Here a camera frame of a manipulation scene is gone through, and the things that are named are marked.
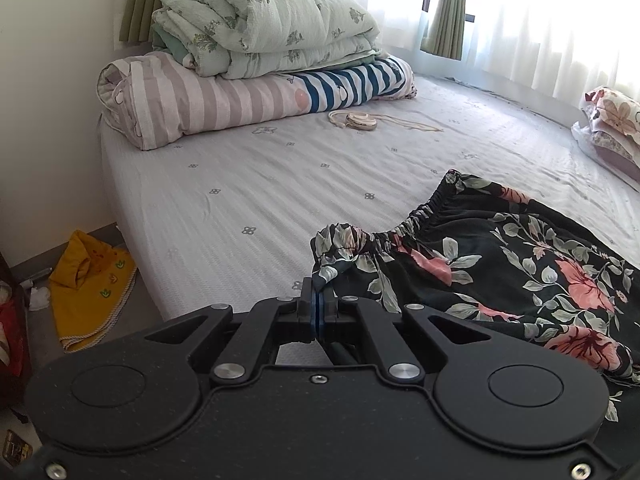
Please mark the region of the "green curtain left corner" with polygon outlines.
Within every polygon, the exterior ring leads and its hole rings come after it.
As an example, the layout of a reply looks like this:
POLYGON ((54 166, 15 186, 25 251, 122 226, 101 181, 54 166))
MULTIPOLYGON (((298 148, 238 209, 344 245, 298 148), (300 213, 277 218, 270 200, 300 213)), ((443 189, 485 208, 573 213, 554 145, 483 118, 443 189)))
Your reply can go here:
POLYGON ((152 14, 159 7, 158 0, 126 0, 118 40, 123 44, 147 42, 151 37, 152 14))

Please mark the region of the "red object at floor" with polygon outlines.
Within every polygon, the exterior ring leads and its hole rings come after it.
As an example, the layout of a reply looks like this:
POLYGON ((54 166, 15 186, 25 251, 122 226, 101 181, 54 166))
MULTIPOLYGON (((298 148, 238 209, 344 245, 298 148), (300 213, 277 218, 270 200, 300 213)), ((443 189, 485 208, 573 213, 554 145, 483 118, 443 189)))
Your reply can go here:
POLYGON ((1 258, 1 408, 21 404, 32 377, 26 296, 1 258))

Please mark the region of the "mint green floral comforter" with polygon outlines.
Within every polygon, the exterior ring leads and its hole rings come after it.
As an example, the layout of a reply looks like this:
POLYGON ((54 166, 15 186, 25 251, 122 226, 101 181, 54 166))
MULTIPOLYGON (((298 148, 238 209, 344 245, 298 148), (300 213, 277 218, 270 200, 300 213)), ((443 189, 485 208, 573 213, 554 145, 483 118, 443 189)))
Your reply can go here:
POLYGON ((158 0, 154 32, 198 76, 256 78, 352 66, 380 52, 354 0, 158 0))

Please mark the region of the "grey patterned bed sheet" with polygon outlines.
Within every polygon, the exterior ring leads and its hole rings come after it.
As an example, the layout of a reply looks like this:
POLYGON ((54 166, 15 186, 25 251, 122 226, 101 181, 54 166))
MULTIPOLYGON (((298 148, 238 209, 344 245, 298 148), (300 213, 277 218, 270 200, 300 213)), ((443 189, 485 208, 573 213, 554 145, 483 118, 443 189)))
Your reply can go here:
POLYGON ((106 192, 162 317, 294 295, 320 229, 391 229, 451 169, 515 188, 638 260, 638 193, 584 154, 570 130, 461 84, 416 85, 411 100, 366 105, 390 116, 371 132, 312 114, 144 152, 100 125, 106 192))

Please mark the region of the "pink striped folded quilt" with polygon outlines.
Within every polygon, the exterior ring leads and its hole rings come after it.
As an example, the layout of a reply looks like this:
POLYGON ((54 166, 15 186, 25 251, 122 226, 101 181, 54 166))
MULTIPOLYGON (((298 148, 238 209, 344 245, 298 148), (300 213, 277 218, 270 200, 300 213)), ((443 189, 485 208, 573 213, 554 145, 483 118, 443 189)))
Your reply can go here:
POLYGON ((410 65, 396 56, 340 70, 228 80, 201 77, 166 52, 123 58, 99 74, 104 120, 140 151, 184 136, 333 112, 416 95, 410 65))

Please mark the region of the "yellow cloth on floor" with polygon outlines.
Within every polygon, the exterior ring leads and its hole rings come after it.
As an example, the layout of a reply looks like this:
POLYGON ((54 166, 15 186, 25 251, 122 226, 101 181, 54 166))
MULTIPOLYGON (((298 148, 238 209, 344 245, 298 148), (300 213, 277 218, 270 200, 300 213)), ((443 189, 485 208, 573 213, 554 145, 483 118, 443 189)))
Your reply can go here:
POLYGON ((136 282, 128 249, 73 232, 49 278, 50 306, 66 353, 99 344, 115 326, 136 282))

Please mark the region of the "black floral pants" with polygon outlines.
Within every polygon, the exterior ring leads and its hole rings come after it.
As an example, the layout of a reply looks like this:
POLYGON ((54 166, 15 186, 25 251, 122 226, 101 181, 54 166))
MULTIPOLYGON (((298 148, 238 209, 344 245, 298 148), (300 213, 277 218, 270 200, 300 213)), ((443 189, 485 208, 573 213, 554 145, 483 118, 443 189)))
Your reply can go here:
POLYGON ((399 226, 335 223, 310 243, 314 286, 396 313, 425 304, 582 360, 606 419, 639 415, 639 272, 590 231, 513 188, 449 171, 399 226))

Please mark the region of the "white sheer curtain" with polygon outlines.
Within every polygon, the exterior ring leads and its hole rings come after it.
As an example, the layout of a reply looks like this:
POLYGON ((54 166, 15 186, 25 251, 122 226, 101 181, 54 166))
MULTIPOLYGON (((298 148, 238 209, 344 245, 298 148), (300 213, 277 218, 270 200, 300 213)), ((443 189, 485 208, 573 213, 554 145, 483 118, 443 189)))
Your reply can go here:
MULTIPOLYGON (((386 48, 421 50, 438 0, 356 0, 386 48)), ((639 0, 465 0, 454 65, 575 104, 597 86, 639 95, 639 0)))

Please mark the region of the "beige corded controller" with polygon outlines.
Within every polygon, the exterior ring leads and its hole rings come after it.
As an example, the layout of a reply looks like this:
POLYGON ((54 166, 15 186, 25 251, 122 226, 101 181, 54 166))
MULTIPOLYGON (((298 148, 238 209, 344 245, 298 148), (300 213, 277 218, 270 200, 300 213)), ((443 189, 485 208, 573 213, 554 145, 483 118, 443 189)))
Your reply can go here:
POLYGON ((373 131, 378 128, 380 122, 422 132, 442 131, 442 128, 436 126, 422 124, 422 122, 412 122, 411 120, 390 115, 344 112, 344 110, 329 112, 328 121, 337 128, 347 128, 357 131, 373 131))

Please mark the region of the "floral pillow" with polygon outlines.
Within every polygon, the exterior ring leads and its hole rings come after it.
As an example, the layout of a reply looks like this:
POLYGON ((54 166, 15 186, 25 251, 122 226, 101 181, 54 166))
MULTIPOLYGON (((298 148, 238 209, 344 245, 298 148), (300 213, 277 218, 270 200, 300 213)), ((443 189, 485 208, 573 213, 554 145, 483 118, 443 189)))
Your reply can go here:
POLYGON ((639 102, 600 86, 582 95, 579 105, 592 130, 620 134, 639 144, 639 102))

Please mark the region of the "white lower pillow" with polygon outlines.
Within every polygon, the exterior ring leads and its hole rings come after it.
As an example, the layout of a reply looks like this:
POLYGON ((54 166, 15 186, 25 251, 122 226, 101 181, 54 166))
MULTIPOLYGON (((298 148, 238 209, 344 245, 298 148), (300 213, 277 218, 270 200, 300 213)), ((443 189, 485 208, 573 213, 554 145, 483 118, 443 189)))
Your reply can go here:
POLYGON ((639 189, 639 145, 615 130, 593 131, 578 122, 570 132, 580 149, 600 166, 610 170, 636 190, 639 189))

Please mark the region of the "green curtain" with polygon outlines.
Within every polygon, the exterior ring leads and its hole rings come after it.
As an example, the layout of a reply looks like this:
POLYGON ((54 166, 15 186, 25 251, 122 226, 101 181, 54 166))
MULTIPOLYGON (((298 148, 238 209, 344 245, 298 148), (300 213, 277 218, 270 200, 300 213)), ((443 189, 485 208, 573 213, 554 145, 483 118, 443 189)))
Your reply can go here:
POLYGON ((421 50, 440 58, 460 61, 465 25, 465 0, 438 0, 427 24, 421 50))

